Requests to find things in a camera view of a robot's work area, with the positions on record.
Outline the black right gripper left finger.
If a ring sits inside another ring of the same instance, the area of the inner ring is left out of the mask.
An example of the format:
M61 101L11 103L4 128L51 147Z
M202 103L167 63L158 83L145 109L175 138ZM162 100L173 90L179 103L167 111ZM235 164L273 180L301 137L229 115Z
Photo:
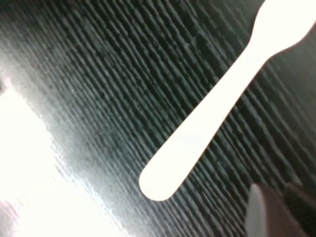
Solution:
M265 185L251 185L246 209L248 237L286 237L284 214L284 205L275 190Z

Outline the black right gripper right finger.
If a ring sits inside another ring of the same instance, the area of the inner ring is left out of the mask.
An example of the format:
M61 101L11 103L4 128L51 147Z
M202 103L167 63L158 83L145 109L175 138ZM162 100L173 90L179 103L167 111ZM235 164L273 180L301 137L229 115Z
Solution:
M316 191L297 183L287 183L283 192L290 212L309 237L316 236Z

